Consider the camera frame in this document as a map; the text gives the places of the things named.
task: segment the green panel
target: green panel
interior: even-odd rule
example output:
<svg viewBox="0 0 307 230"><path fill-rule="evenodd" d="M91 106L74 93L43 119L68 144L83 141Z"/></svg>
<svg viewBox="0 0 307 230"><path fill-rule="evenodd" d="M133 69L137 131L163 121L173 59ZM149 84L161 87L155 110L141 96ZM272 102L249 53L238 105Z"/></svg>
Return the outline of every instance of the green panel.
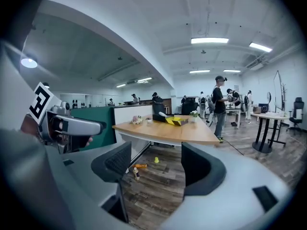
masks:
<svg viewBox="0 0 307 230"><path fill-rule="evenodd" d="M103 132L98 136L94 136L90 145L83 148L82 150L89 150L115 143L115 133L112 129L114 120L113 107L105 106L71 109L71 115L74 117L84 118L92 121L103 121L106 123L106 128L103 130Z"/></svg>

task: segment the black cap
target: black cap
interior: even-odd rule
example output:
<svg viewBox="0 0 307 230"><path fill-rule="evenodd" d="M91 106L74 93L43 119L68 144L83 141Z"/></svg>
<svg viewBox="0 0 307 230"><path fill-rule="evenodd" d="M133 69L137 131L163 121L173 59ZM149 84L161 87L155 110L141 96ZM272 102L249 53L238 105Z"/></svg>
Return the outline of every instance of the black cap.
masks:
<svg viewBox="0 0 307 230"><path fill-rule="evenodd" d="M224 82L225 81L225 79L222 77L222 76L217 76L216 78L215 78L215 81L222 81L222 82Z"/></svg>

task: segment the flower pot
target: flower pot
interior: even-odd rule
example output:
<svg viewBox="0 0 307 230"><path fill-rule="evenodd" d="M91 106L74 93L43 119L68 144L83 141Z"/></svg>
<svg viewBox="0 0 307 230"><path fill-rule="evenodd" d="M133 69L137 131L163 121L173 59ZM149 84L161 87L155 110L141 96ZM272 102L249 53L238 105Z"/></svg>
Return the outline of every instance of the flower pot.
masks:
<svg viewBox="0 0 307 230"><path fill-rule="evenodd" d="M197 117L190 117L190 122L192 122L192 123L196 123L196 120L197 120Z"/></svg>

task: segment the yellow and black box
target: yellow and black box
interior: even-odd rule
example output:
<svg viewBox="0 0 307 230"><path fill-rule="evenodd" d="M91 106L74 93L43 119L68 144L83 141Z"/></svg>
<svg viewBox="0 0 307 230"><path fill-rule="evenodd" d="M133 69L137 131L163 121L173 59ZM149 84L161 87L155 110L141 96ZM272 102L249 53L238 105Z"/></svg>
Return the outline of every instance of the yellow and black box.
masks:
<svg viewBox="0 0 307 230"><path fill-rule="evenodd" d="M153 114L153 120L168 123L168 124L171 124L171 125L176 125L176 126L183 126L183 125L188 123L187 119L175 117L173 115L168 116L168 117L163 117L163 116L160 116L160 115Z"/></svg>

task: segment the bottle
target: bottle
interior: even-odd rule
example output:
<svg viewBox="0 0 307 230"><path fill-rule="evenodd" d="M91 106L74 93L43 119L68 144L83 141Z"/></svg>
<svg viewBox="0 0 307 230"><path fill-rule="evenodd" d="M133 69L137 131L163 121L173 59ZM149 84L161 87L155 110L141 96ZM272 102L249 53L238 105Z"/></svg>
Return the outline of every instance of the bottle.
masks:
<svg viewBox="0 0 307 230"><path fill-rule="evenodd" d="M136 167L136 168L146 168L148 166L148 164L134 164L133 167Z"/></svg>
<svg viewBox="0 0 307 230"><path fill-rule="evenodd" d="M140 175L139 175L139 170L136 167L133 168L133 173L134 173L134 179L138 181L140 179Z"/></svg>

